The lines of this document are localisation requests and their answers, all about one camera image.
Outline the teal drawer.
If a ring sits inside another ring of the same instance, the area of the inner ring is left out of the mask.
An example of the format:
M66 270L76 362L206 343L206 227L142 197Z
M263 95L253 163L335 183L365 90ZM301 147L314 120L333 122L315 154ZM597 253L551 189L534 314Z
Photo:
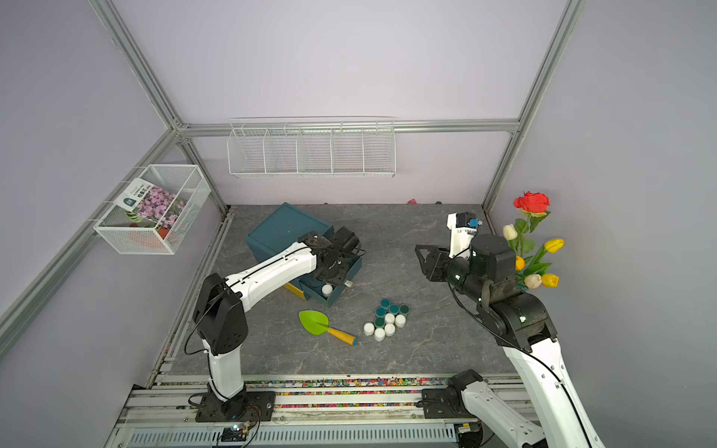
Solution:
M344 276L339 277L335 281L329 282L327 280L319 280L317 278L313 278L310 274L306 274L305 276L301 276L298 279L293 280L291 284L295 285L295 287L298 287L304 292L308 302L317 302L325 308L330 308L338 301L345 290L349 289L350 285L353 284L356 275L362 267L362 257L353 257L350 261L344 263L344 266L347 267L343 271ZM333 286L332 294L329 297L325 297L321 291L321 288L325 284Z

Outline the teal drawer cabinet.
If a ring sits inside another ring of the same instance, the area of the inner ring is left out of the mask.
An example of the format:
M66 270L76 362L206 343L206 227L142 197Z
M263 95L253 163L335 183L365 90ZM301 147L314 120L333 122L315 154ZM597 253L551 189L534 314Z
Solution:
M334 227L296 206L284 203L245 239L257 262L266 261L296 243L310 231L322 235L333 233Z

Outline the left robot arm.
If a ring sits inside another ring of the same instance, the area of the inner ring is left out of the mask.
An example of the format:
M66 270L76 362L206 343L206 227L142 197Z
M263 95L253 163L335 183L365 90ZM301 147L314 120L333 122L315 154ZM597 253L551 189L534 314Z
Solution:
M198 422L269 421L276 396L250 392L241 368L241 347L248 337L246 314L262 299L307 274L323 285L343 287L360 259L360 240L346 227L327 237L310 231L273 257L237 274L209 274L192 314L192 333L207 356L207 393L197 409Z

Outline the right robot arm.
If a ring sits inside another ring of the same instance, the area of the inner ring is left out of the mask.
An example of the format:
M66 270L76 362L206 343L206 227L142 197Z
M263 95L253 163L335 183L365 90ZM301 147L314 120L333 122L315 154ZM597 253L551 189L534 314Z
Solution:
M546 307L517 285L516 255L508 242L478 234L456 255L432 245L418 245L415 252L427 280L445 283L454 298L465 296L475 303L469 316L511 360L538 421L519 414L473 370L451 380L457 404L509 447L601 447L603 441L569 378Z

